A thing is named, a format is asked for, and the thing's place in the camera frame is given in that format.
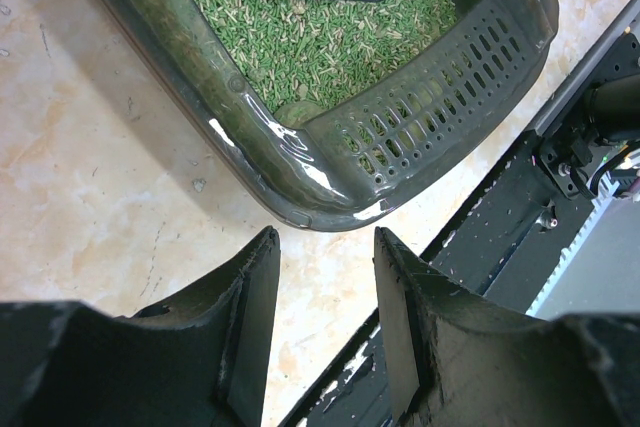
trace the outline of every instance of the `cat litter box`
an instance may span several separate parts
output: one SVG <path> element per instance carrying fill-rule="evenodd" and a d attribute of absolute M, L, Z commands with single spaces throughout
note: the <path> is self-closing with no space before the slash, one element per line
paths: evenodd
<path fill-rule="evenodd" d="M 372 87 L 285 126 L 192 0 L 103 0 L 208 143 L 289 225 L 344 231 L 460 162 L 539 76 L 557 0 L 453 0 L 458 22 Z"/>

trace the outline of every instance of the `litter box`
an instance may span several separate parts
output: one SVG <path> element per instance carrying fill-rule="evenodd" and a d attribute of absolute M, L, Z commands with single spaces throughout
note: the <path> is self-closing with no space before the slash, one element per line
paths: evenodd
<path fill-rule="evenodd" d="M 458 22 L 373 87 L 295 128 L 275 120 L 193 0 L 103 0 L 184 114 L 289 225 L 345 231 L 393 211 L 531 88 L 557 0 L 453 0 Z"/>

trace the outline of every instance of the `marble floor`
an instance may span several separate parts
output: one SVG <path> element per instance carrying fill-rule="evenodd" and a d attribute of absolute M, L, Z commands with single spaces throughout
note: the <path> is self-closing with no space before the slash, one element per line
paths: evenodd
<path fill-rule="evenodd" d="M 560 0 L 545 69 L 463 162 L 379 222 L 421 252 L 629 0 Z M 0 0 L 0 300 L 129 315 L 265 225 L 282 271 L 264 425 L 276 425 L 373 311 L 373 226 L 279 224 L 204 144 L 98 0 Z"/>

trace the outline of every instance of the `green litter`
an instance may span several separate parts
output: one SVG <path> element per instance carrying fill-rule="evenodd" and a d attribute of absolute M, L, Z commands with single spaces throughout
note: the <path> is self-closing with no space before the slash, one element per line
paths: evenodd
<path fill-rule="evenodd" d="M 194 0 L 271 112 L 329 109 L 406 64 L 456 21 L 451 0 Z"/>

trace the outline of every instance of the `screw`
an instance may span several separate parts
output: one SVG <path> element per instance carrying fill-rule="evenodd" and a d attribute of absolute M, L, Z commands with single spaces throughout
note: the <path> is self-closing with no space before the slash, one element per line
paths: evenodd
<path fill-rule="evenodd" d="M 567 175 L 571 174 L 571 166 L 569 164 L 565 164 L 564 162 L 562 162 L 559 166 L 558 166 L 558 175 L 560 175 L 560 177 L 566 177 Z"/>
<path fill-rule="evenodd" d="M 556 219 L 551 212 L 545 211 L 540 214 L 538 220 L 536 220 L 537 224 L 540 224 L 545 229 L 551 230 L 555 229 L 558 226 L 558 219 Z"/>
<path fill-rule="evenodd" d="M 234 75 L 229 79 L 229 88 L 236 93 L 241 93 L 245 89 L 244 77 L 241 75 Z"/>

